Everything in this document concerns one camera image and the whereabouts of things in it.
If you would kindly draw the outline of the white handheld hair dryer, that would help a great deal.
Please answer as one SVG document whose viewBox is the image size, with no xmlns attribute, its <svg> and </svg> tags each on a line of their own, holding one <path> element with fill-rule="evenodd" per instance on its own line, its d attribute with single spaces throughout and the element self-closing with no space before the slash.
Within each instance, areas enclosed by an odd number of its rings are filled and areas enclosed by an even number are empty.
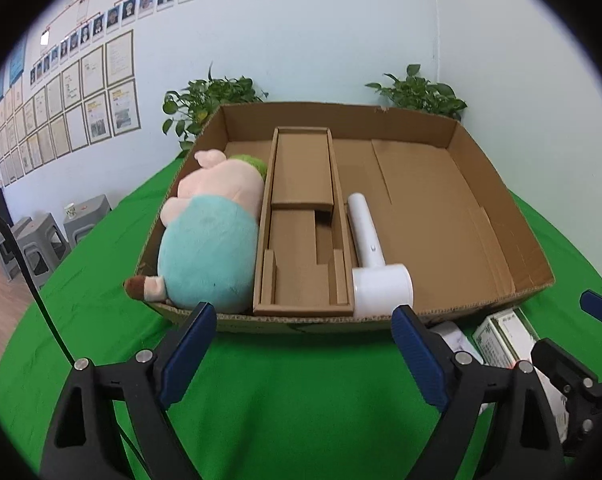
<svg viewBox="0 0 602 480">
<path fill-rule="evenodd" d="M 386 263 L 367 200 L 353 193 L 347 200 L 358 266 L 352 269 L 356 318 L 390 315 L 399 306 L 413 305 L 412 276 L 402 263 Z"/>
</svg>

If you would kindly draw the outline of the brown cardboard insert box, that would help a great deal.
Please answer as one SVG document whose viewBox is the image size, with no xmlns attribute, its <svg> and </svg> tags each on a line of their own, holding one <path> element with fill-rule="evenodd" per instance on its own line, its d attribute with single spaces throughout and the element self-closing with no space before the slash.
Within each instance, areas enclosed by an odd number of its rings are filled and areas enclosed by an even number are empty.
<svg viewBox="0 0 602 480">
<path fill-rule="evenodd" d="M 351 316 L 350 234 L 333 136 L 327 128 L 274 131 L 261 209 L 253 314 Z"/>
</svg>

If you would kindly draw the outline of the white phone holder stand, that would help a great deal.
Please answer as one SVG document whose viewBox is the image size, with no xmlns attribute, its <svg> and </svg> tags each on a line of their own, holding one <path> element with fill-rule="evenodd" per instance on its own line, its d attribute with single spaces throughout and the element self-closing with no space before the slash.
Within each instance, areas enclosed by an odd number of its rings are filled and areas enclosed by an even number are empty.
<svg viewBox="0 0 602 480">
<path fill-rule="evenodd" d="M 455 324 L 451 321 L 445 321 L 435 324 L 435 326 L 430 327 L 429 330 L 431 333 L 438 334 L 447 345 L 447 348 L 449 348 L 453 354 L 463 351 L 470 354 L 472 359 L 480 365 L 487 364 L 484 362 L 484 358 L 481 356 L 479 351 L 470 342 L 470 339 L 458 327 L 458 324 Z M 447 393 L 449 393 L 449 398 L 452 399 L 454 390 L 458 388 L 458 374 L 456 374 L 456 370 L 452 370 L 451 375 L 449 375 L 449 377 L 446 379 L 446 383 Z M 478 414 L 481 415 L 484 413 L 488 407 L 489 404 L 482 403 Z"/>
</svg>

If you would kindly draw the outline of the large cardboard tray box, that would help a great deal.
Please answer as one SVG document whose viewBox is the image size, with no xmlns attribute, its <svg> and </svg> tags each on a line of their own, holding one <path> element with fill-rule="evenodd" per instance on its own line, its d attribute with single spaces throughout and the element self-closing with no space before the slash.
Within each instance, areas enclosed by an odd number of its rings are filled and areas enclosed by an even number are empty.
<svg viewBox="0 0 602 480">
<path fill-rule="evenodd" d="M 352 269 L 359 263 L 347 200 L 361 193 L 386 263 L 402 263 L 412 276 L 411 307 L 423 321 L 454 320 L 504 308 L 554 283 L 548 259 L 490 160 L 459 122 L 440 116 L 311 102 L 224 105 L 203 129 L 165 200 L 176 195 L 179 180 L 198 168 L 197 151 L 251 155 L 269 168 L 272 139 L 279 127 L 330 130 Z M 133 276 L 157 272 L 163 232 L 158 214 Z M 173 322 L 184 321 L 194 310 L 141 302 Z M 253 291 L 243 312 L 216 313 L 224 332 L 255 334 L 382 330 L 391 315 L 256 316 Z"/>
</svg>

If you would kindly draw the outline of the grey plastic stool middle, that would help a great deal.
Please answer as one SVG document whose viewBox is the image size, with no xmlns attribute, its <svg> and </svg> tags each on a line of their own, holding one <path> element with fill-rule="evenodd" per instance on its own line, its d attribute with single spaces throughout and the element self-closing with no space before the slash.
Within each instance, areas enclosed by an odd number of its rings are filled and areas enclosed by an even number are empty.
<svg viewBox="0 0 602 480">
<path fill-rule="evenodd" d="M 69 255 L 69 243 L 52 214 L 42 214 L 30 220 L 23 218 L 16 222 L 11 232 L 35 286 L 41 289 Z"/>
</svg>

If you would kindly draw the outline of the grey plastic stool far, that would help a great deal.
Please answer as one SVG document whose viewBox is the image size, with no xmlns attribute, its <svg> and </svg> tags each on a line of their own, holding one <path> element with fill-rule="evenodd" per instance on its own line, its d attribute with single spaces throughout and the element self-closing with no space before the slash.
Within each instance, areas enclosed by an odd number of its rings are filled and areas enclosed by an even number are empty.
<svg viewBox="0 0 602 480">
<path fill-rule="evenodd" d="M 11 228 L 14 237 L 19 234 L 32 222 L 31 217 L 23 217 Z M 0 268 L 4 272 L 8 282 L 11 282 L 19 273 L 20 269 L 16 262 L 16 257 L 13 255 L 5 237 L 0 232 Z"/>
</svg>

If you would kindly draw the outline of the grey plastic stool with cup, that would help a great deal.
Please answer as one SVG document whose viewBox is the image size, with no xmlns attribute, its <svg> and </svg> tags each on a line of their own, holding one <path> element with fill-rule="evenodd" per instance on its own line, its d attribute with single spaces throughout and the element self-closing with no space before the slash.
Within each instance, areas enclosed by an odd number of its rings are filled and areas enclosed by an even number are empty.
<svg viewBox="0 0 602 480">
<path fill-rule="evenodd" d="M 107 196 L 97 195 L 83 203 L 74 204 L 76 216 L 73 219 L 64 217 L 63 226 L 69 244 L 74 248 L 85 238 L 97 224 L 109 214 L 111 206 Z"/>
</svg>

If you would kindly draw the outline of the paper cup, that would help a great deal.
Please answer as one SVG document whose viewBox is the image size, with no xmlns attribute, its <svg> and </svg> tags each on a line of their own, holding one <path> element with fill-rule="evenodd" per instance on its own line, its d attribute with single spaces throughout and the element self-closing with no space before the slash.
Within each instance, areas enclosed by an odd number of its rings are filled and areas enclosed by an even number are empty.
<svg viewBox="0 0 602 480">
<path fill-rule="evenodd" d="M 64 211 L 66 211 L 66 218 L 73 219 L 76 216 L 76 209 L 74 203 L 69 203 L 64 207 Z"/>
</svg>

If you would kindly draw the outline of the right potted green plant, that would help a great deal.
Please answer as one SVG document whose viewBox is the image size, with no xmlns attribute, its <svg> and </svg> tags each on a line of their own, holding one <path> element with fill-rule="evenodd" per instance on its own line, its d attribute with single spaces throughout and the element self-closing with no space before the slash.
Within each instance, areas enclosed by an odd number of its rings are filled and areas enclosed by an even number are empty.
<svg viewBox="0 0 602 480">
<path fill-rule="evenodd" d="M 447 117 L 458 122 L 462 120 L 467 103 L 448 84 L 420 76 L 419 64 L 408 64 L 403 79 L 391 73 L 384 73 L 383 76 L 390 80 L 388 86 L 371 81 L 365 87 L 374 90 L 394 107 Z"/>
</svg>

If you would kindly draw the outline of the potted green plant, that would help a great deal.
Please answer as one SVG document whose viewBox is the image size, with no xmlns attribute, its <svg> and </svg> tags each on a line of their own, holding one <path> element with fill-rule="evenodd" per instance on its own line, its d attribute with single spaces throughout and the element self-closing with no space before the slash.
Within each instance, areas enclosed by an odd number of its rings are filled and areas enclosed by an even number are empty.
<svg viewBox="0 0 602 480">
<path fill-rule="evenodd" d="M 184 156 L 222 105 L 260 103 L 268 96 L 249 77 L 214 78 L 212 67 L 209 67 L 205 78 L 190 80 L 181 90 L 165 92 L 162 132 L 176 134 L 181 156 Z"/>
<path fill-rule="evenodd" d="M 458 122 L 462 120 L 467 103 L 448 84 L 420 76 L 419 64 L 408 64 L 403 79 L 391 73 L 384 73 L 383 76 L 390 80 L 388 86 L 371 81 L 365 87 L 374 90 L 394 107 L 447 117 Z"/>
</svg>

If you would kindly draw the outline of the framed certificate lower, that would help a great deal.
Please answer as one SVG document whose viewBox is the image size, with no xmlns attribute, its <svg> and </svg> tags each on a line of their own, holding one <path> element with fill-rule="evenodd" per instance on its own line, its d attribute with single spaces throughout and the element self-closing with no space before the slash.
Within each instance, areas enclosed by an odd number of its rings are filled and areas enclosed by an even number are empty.
<svg viewBox="0 0 602 480">
<path fill-rule="evenodd" d="M 109 88 L 108 101 L 115 136 L 121 136 L 121 134 L 138 130 L 141 127 L 134 78 Z"/>
</svg>

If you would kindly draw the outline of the framed certificate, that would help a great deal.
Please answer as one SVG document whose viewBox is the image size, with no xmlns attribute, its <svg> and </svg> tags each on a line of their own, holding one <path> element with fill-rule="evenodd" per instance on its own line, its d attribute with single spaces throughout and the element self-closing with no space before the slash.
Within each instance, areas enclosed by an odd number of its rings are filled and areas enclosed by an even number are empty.
<svg viewBox="0 0 602 480">
<path fill-rule="evenodd" d="M 121 134 L 138 130 L 141 127 L 134 78 L 109 88 L 108 101 L 115 136 L 121 136 Z"/>
<path fill-rule="evenodd" d="M 130 30 L 106 44 L 106 84 L 111 87 L 134 75 L 134 32 Z"/>
</svg>

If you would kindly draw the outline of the left potted green plant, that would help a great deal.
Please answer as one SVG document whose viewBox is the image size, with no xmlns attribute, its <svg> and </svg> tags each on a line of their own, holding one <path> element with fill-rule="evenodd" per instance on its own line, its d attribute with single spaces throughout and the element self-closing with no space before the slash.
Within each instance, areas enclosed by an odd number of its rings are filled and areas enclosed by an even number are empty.
<svg viewBox="0 0 602 480">
<path fill-rule="evenodd" d="M 249 77 L 214 78 L 212 67 L 209 67 L 205 78 L 190 80 L 181 90 L 165 92 L 162 132 L 176 134 L 181 156 L 184 156 L 222 105 L 260 103 L 268 96 Z"/>
</svg>

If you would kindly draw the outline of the framed certificate upper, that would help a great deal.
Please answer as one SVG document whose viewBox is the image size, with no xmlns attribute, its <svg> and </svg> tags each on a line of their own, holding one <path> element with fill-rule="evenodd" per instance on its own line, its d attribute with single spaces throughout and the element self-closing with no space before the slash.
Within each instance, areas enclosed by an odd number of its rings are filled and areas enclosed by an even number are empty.
<svg viewBox="0 0 602 480">
<path fill-rule="evenodd" d="M 111 87 L 134 75 L 134 32 L 130 30 L 106 44 L 106 84 Z"/>
</svg>

